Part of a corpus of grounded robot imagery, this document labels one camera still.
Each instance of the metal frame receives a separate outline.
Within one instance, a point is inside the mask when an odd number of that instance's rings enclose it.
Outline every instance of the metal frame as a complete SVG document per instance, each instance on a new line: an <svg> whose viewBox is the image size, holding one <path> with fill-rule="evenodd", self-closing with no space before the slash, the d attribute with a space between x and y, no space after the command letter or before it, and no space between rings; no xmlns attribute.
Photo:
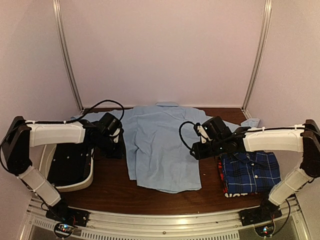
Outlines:
<svg viewBox="0 0 320 240"><path fill-rule="evenodd" d="M70 82L71 90L76 102L76 106L80 111L84 109L79 91L77 88L74 72L72 70L71 62L70 62L70 56L67 48L67 42L66 42L66 36L65 36L65 31L64 31L64 25L63 25L63 20L62 20L62 14L61 14L61 9L60 9L60 0L53 0L53 10L54 10L54 16L55 16L55 22L56 26L58 29L58 36L60 40L60 46L62 50L62 56L63 56L63 61L65 65L65 70Z"/></svg>
<svg viewBox="0 0 320 240"><path fill-rule="evenodd" d="M272 13L272 0L265 0L264 5L264 12L263 12L263 18L262 18L262 26L261 26L261 32L260 32L260 38L258 43L258 49L256 52L254 65L251 73L250 83L245 95L245 99L242 105L242 111L245 115L250 115L248 113L247 107L257 80L259 68L262 61L263 51L265 49L266 40L269 32L270 27L270 21L271 21L271 13Z"/></svg>
<svg viewBox="0 0 320 240"><path fill-rule="evenodd" d="M56 222L45 217L46 212L41 209L41 203L38 198L31 199L21 228L20 240L29 240L33 226L53 230ZM310 240L310 234L297 199L292 197L289 203L299 239ZM85 240L205 240L211 237L215 239L215 236L220 239L218 236L237 236L239 231L253 227L252 225L242 226L239 217L240 210L184 215L138 215L89 210L87 226L78 227L73 236ZM281 205L281 211L283 216L277 219L287 217L289 208L286 202ZM225 237L225 239L237 240L239 238Z"/></svg>

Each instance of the plaid shirt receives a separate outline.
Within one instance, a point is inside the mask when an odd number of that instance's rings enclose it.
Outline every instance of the plaid shirt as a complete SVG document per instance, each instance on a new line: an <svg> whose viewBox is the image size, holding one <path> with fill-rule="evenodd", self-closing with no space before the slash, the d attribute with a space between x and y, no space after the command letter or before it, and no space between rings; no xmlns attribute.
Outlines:
<svg viewBox="0 0 320 240"><path fill-rule="evenodd" d="M281 181L273 152L222 154L222 173L230 194L267 192Z"/></svg>

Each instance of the white panel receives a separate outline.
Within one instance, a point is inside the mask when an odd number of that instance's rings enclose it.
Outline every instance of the white panel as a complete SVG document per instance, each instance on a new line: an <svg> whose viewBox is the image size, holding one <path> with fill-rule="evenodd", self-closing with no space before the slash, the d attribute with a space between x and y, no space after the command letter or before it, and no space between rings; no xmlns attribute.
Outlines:
<svg viewBox="0 0 320 240"><path fill-rule="evenodd" d="M127 107L158 101L240 107L264 5L264 0L61 1L83 105L115 99Z"/></svg>
<svg viewBox="0 0 320 240"><path fill-rule="evenodd" d="M76 114L52 0L2 0L0 22L0 138L18 115L64 120ZM0 238L16 240L30 195L1 167L0 193Z"/></svg>
<svg viewBox="0 0 320 240"><path fill-rule="evenodd" d="M270 32L248 110L266 127L314 119L320 125L320 1L273 1ZM281 174L301 154L278 152ZM298 193L312 239L320 236L320 180Z"/></svg>

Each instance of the wooden table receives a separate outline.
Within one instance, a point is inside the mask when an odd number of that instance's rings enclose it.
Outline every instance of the wooden table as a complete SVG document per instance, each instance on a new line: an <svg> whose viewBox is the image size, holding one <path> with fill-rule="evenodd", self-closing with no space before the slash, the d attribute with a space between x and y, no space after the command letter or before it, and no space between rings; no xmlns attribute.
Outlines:
<svg viewBox="0 0 320 240"><path fill-rule="evenodd" d="M221 116L225 121L240 124L246 118L239 108L200 108L208 116ZM199 161L202 189L176 194L137 186L129 180L125 159L104 159L96 156L93 182L82 190L65 192L71 207L123 214L196 214L253 207L261 195L226 198L213 157Z"/></svg>

